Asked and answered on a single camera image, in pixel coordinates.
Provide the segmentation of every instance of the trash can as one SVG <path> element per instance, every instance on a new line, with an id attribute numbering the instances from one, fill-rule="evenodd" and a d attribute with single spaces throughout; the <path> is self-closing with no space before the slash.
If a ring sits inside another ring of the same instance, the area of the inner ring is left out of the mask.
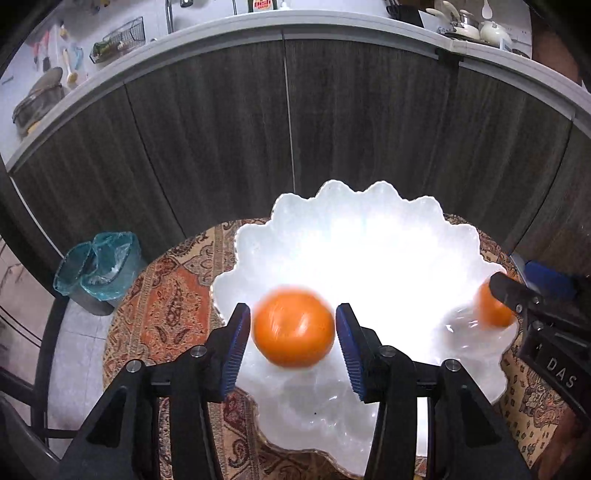
<path id="1" fill-rule="evenodd" d="M 80 285 L 80 279 L 96 268 L 95 262 L 95 253 L 90 242 L 76 245 L 62 259 L 53 278 L 53 288 L 70 297 L 87 312 L 109 315 L 113 312 L 113 305 L 93 298 Z"/>
<path id="2" fill-rule="evenodd" d="M 82 288 L 98 300 L 120 299 L 146 267 L 137 236 L 132 232 L 99 233 L 92 249 L 95 268 L 82 277 Z"/>

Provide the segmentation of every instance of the dish soap bottle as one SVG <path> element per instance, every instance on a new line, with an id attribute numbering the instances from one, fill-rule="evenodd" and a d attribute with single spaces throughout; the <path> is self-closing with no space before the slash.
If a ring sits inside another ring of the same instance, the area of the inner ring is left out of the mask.
<path id="1" fill-rule="evenodd" d="M 249 12 L 264 12 L 277 10 L 277 0 L 248 0 Z"/>

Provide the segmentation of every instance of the floor tile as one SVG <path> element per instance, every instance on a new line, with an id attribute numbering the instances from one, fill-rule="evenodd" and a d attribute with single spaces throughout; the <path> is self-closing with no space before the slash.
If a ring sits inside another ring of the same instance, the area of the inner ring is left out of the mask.
<path id="1" fill-rule="evenodd" d="M 5 265 L 9 270 L 0 289 L 0 305 L 6 311 L 2 312 L 3 316 L 8 317 L 8 321 L 11 320 L 9 315 L 14 317 L 43 338 L 54 297 L 22 266 Z"/>
<path id="2" fill-rule="evenodd" d="M 100 396 L 103 394 L 103 352 L 106 341 L 95 338 L 90 357 L 88 378 L 86 380 L 85 412 L 90 413 Z"/>
<path id="3" fill-rule="evenodd" d="M 0 258 L 0 282 L 2 281 L 3 278 L 5 278 L 4 274 L 8 270 L 8 267 L 9 267 L 9 265 L 2 258 Z"/>
<path id="4" fill-rule="evenodd" d="M 61 329 L 70 333 L 95 337 L 100 318 L 87 312 L 75 301 L 70 300 L 61 323 Z"/>
<path id="5" fill-rule="evenodd" d="M 35 383 L 39 348 L 8 326 L 0 327 L 0 345 L 0 367 L 30 384 Z"/>
<path id="6" fill-rule="evenodd" d="M 96 329 L 96 334 L 95 334 L 96 338 L 102 338 L 102 339 L 107 338 L 107 334 L 109 333 L 109 328 L 111 326 L 111 323 L 113 322 L 114 315 L 115 315 L 114 313 L 111 313 L 110 315 L 105 315 L 104 317 L 99 317 L 99 325 L 98 325 L 98 328 Z"/>
<path id="7" fill-rule="evenodd" d="M 60 331 L 48 399 L 49 428 L 77 430 L 86 418 L 86 381 L 95 339 Z"/>
<path id="8" fill-rule="evenodd" d="M 20 263 L 17 256 L 14 253 L 12 253 L 12 250 L 10 250 L 8 246 L 1 248 L 1 250 L 2 253 L 0 254 L 0 258 L 4 260 L 8 265 Z"/>

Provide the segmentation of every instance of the kettle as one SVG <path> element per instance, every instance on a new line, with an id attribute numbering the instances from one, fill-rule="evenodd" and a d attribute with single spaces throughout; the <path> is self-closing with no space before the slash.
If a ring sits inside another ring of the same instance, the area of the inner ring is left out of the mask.
<path id="1" fill-rule="evenodd" d="M 492 21 L 482 22 L 480 24 L 480 39 L 497 48 L 501 46 L 501 39 L 503 39 L 503 42 L 509 48 L 513 46 L 513 41 L 507 30 Z"/>

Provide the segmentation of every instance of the white scalloped bowl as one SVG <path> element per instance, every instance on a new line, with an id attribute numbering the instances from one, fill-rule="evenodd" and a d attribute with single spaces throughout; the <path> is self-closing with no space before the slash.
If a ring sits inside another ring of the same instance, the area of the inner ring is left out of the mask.
<path id="1" fill-rule="evenodd" d="M 476 228 L 451 225 L 434 198 L 409 202 L 384 181 L 353 192 L 331 180 L 311 199 L 281 195 L 269 222 L 238 230 L 235 249 L 234 269 L 212 284 L 223 320 L 239 302 L 255 309 L 279 286 L 305 287 L 333 310 L 350 303 L 382 344 L 415 361 L 459 359 L 490 401 L 505 391 L 499 362 L 517 325 L 482 330 L 470 321 L 478 287 L 505 270 L 482 258 Z M 378 405 L 361 403 L 353 393 L 338 339 L 317 365 L 292 370 L 271 364 L 251 337 L 236 385 L 256 401 L 267 441 L 326 452 L 341 471 L 363 475 Z M 417 455 L 426 454 L 427 403 L 421 398 Z"/>

